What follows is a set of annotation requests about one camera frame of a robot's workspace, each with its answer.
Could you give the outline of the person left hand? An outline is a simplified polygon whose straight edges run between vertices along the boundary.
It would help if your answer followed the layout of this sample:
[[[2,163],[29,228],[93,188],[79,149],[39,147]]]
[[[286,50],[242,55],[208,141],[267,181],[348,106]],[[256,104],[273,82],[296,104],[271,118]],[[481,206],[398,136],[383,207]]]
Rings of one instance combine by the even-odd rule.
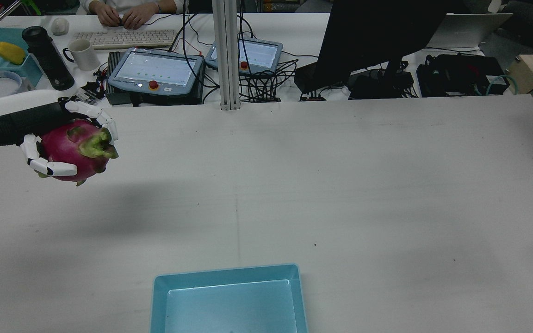
[[[148,2],[129,9],[121,18],[121,23],[128,30],[138,30],[142,25],[147,23],[151,17],[156,15],[160,10],[154,2]]]

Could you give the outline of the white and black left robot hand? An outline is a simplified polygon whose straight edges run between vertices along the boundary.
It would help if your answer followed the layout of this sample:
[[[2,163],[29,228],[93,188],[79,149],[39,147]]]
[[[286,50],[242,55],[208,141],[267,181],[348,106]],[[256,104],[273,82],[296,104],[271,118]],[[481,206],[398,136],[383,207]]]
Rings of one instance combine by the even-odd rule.
[[[56,91],[0,98],[0,146],[17,145],[41,177],[83,183],[117,158],[116,123],[106,112]]]

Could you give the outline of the person right hand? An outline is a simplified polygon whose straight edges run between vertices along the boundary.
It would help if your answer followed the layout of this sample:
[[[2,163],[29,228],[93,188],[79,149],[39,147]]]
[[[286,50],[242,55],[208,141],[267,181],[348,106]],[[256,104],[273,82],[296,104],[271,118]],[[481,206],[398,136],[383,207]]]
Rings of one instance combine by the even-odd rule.
[[[106,3],[93,2],[90,5],[92,13],[95,13],[103,26],[116,27],[120,25],[121,18],[116,8]]]

